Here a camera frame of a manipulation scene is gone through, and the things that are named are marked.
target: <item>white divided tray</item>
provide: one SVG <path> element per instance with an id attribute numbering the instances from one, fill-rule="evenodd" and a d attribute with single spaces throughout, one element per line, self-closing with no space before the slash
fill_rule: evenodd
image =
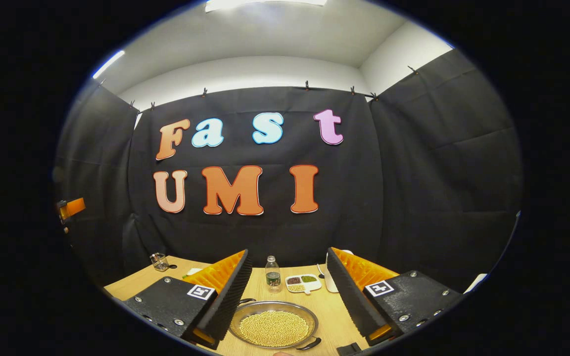
<path id="1" fill-rule="evenodd" d="M 303 282 L 303 276 L 309 276 L 309 277 L 313 277 L 315 278 L 315 281 L 313 282 Z M 297 284 L 289 284 L 289 279 L 290 278 L 295 278 L 298 277 L 298 279 L 300 279 L 300 283 Z M 321 284 L 320 280 L 318 279 L 317 275 L 312 275 L 312 274 L 299 274 L 299 275 L 290 275 L 287 278 L 285 278 L 285 286 L 287 286 L 287 290 L 291 291 L 292 293 L 301 293 L 301 292 L 305 292 L 306 295 L 310 295 L 311 291 L 315 291 L 316 289 L 320 289 L 323 284 Z M 305 289 L 303 290 L 292 290 L 292 287 L 294 286 L 303 286 Z"/>

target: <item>orange letter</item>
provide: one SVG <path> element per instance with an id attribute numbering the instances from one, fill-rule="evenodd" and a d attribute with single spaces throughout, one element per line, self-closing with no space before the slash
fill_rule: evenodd
<path id="1" fill-rule="evenodd" d="M 176 199 L 174 203 L 168 201 L 166 193 L 166 180 L 168 178 L 167 172 L 155 172 L 153 179 L 155 180 L 155 196 L 158 198 L 158 205 L 165 212 L 178 213 L 184 208 L 184 178 L 188 174 L 186 171 L 174 171 L 172 176 L 175 180 L 175 194 Z"/>
<path id="2" fill-rule="evenodd" d="M 155 159 L 161 161 L 165 158 L 175 155 L 173 144 L 177 146 L 179 142 L 182 142 L 182 131 L 178 129 L 186 130 L 188 128 L 190 128 L 190 121 L 188 121 L 188 119 L 183 119 L 182 121 L 162 126 L 160 129 L 160 132 L 162 133 L 162 139 L 160 140 L 160 151 L 157 155 L 155 155 Z"/>
<path id="3" fill-rule="evenodd" d="M 289 169 L 294 176 L 296 184 L 296 198 L 291 212 L 296 214 L 312 213 L 318 210 L 318 203 L 314 201 L 314 176 L 318 167 L 313 165 L 295 165 Z"/>
<path id="4" fill-rule="evenodd" d="M 259 216 L 263 207 L 258 203 L 258 176 L 263 173 L 261 167 L 246 165 L 239 169 L 235 182 L 230 185 L 221 167 L 206 167 L 201 175 L 206 177 L 206 206 L 204 212 L 211 215 L 221 214 L 217 197 L 224 205 L 226 212 L 232 214 L 241 197 L 237 212 L 242 216 Z"/>

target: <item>black fabric backdrop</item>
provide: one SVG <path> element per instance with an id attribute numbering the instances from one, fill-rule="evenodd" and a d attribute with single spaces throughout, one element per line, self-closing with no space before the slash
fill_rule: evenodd
<path id="1" fill-rule="evenodd" d="M 331 109 L 341 117 L 336 131 L 344 141 L 336 146 L 323 142 L 314 115 Z M 256 144 L 252 120 L 258 113 L 283 115 L 283 137 L 274 144 Z M 217 147 L 195 148 L 190 140 L 202 120 L 224 123 L 224 141 Z M 160 128 L 189 119 L 176 154 L 160 162 Z M 315 165 L 314 199 L 319 209 L 294 214 L 294 165 Z M 218 216 L 203 212 L 206 179 L 201 170 L 222 167 L 230 182 L 244 165 L 258 165 L 261 216 L 240 216 L 236 211 Z M 186 205 L 181 212 L 163 211 L 156 201 L 152 175 L 169 174 L 168 200 L 175 201 L 172 171 L 184 170 Z M 362 95 L 350 92 L 301 88 L 250 88 L 188 97 L 146 110 L 134 131 L 129 158 L 129 193 L 136 212 L 136 232 L 125 239 L 147 252 L 215 262 L 245 248 L 255 266 L 268 255 L 281 266 L 324 262 L 329 246 L 350 249 L 375 260 L 382 225 L 382 171 L 377 135 Z M 145 252 L 130 250 L 140 256 Z M 142 268 L 133 259 L 133 269 Z"/>
<path id="2" fill-rule="evenodd" d="M 125 276 L 122 228 L 131 213 L 127 161 L 137 114 L 90 80 L 72 104 L 56 151 L 56 196 L 84 198 L 86 205 L 65 236 L 102 286 Z"/>
<path id="3" fill-rule="evenodd" d="M 520 209 L 520 149 L 507 109 L 456 49 L 369 106 L 384 176 L 380 261 L 463 293 L 498 261 Z"/>

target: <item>wooden table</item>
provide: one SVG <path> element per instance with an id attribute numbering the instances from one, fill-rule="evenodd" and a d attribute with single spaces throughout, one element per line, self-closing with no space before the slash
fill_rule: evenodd
<path id="1" fill-rule="evenodd" d="M 169 264 L 177 265 L 177 268 L 169 268 L 165 272 L 158 272 L 154 270 L 153 266 L 148 266 L 104 288 L 114 297 L 120 300 L 127 300 L 165 275 L 182 279 L 182 276 L 185 275 L 189 269 L 204 268 L 209 265 L 172 256 L 168 256 L 167 259 Z M 325 265 L 321 265 L 323 271 L 326 270 L 325 268 Z M 319 326 L 314 336 L 323 339 L 319 345 L 307 351 L 299 351 L 294 348 L 263 349 L 242 342 L 242 340 L 239 340 L 228 332 L 216 350 L 211 350 L 206 347 L 204 347 L 204 349 L 217 352 L 224 356 L 272 356 L 278 351 L 287 352 L 294 356 L 337 356 L 337 347 L 351 345 L 351 343 L 357 343 L 363 350 L 369 347 L 366 340 L 360 336 L 360 333 L 358 333 L 357 328 L 351 321 L 340 295 L 338 293 L 330 293 L 323 279 L 321 279 L 321 281 L 323 281 L 321 282 L 323 287 L 312 291 L 311 295 L 292 293 L 287 290 L 285 287 L 285 278 L 290 275 L 305 273 L 318 275 L 318 268 L 316 266 L 281 268 L 283 290 L 280 293 L 270 294 L 265 285 L 263 268 L 252 268 L 252 275 L 250 275 L 242 298 L 254 298 L 257 301 L 280 300 L 299 304 L 299 306 L 310 309 L 318 317 Z M 311 343 L 312 341 L 314 341 L 314 338 L 310 338 L 307 343 Z"/>

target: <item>glass cup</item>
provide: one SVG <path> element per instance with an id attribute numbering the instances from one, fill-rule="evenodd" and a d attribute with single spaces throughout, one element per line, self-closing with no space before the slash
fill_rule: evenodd
<path id="1" fill-rule="evenodd" d="M 160 271 L 160 272 L 164 272 L 165 270 L 168 269 L 168 262 L 166 259 L 166 255 L 164 255 L 163 253 L 153 253 L 151 256 L 151 264 L 153 265 L 153 268 L 155 268 L 156 270 Z"/>

